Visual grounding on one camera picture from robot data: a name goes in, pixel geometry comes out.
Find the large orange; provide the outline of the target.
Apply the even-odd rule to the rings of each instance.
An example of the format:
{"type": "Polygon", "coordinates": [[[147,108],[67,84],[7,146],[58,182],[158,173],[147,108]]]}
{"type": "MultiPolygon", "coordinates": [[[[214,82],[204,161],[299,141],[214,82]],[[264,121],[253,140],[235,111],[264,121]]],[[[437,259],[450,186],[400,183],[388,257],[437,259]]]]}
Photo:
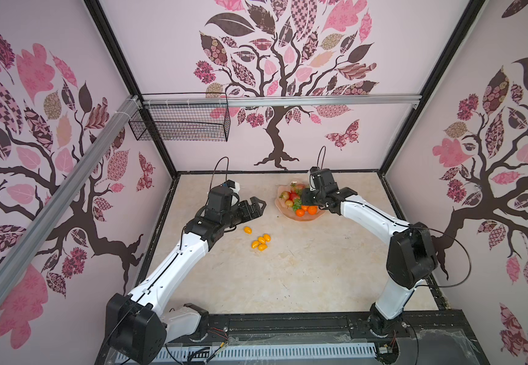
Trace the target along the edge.
{"type": "Polygon", "coordinates": [[[309,206],[307,211],[308,211],[308,214],[310,215],[316,215],[318,208],[316,206],[309,206]]]}

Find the pale red strawberry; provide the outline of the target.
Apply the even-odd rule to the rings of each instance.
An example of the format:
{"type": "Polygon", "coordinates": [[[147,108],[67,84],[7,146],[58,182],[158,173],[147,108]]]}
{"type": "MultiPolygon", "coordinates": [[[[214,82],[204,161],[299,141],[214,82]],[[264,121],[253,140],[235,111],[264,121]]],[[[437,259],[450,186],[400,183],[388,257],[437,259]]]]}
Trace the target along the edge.
{"type": "Polygon", "coordinates": [[[280,194],[280,196],[279,196],[279,198],[280,198],[281,200],[287,200],[287,199],[289,199],[290,197],[291,197],[291,193],[288,192],[288,191],[283,191],[283,193],[280,194]]]}

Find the pink leaf-shaped bowl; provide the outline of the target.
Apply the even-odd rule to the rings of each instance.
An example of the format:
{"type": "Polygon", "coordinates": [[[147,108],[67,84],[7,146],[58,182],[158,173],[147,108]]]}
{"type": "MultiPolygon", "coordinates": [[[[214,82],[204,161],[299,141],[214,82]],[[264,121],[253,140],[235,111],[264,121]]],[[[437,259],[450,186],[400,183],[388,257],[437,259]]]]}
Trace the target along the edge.
{"type": "Polygon", "coordinates": [[[320,208],[303,203],[303,191],[308,187],[307,183],[291,182],[277,188],[274,204],[283,216],[293,221],[308,222],[325,214],[320,208]]]}

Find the green grape bunch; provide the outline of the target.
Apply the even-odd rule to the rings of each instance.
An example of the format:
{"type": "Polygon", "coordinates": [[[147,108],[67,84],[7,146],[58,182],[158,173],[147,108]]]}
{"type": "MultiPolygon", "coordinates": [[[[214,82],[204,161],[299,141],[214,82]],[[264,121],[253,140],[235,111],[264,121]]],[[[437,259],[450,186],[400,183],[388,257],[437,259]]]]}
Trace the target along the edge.
{"type": "Polygon", "coordinates": [[[292,208],[294,211],[297,211],[297,209],[301,209],[301,206],[302,206],[301,199],[295,199],[293,202],[294,202],[294,206],[292,208]]]}

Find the lone red strawberry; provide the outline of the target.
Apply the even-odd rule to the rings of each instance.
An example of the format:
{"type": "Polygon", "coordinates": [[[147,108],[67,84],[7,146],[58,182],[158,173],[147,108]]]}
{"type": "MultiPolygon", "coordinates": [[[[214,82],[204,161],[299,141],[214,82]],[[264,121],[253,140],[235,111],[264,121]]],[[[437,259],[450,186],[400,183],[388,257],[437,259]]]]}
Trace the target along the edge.
{"type": "Polygon", "coordinates": [[[300,190],[303,190],[304,188],[305,188],[305,185],[303,185],[301,183],[293,182],[291,184],[291,190],[292,191],[300,191],[300,190]]]}

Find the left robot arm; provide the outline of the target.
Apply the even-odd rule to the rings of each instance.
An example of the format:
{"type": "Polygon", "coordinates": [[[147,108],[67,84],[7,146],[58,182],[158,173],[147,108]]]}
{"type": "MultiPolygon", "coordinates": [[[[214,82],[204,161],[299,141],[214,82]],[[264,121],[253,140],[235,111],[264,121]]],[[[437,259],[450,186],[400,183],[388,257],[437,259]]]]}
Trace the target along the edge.
{"type": "Polygon", "coordinates": [[[207,336],[209,312],[194,304],[167,313],[174,291],[224,234],[262,217],[265,201],[240,200],[240,185],[228,180],[211,188],[206,203],[183,227],[166,259],[128,294],[115,294],[106,307],[105,334],[96,358],[105,363],[111,349],[138,364],[150,364],[169,342],[207,336]]]}

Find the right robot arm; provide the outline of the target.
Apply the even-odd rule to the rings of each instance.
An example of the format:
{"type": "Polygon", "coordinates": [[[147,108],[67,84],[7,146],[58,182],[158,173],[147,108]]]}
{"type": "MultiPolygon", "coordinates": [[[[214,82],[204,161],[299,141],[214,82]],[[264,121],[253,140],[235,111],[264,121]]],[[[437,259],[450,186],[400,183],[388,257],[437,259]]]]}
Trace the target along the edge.
{"type": "Polygon", "coordinates": [[[371,333],[384,338],[401,320],[417,287],[438,266],[429,228],[386,214],[349,188],[337,189],[333,185],[306,188],[302,198],[304,205],[345,217],[388,245],[385,264],[388,281],[370,307],[368,318],[371,333]]]}

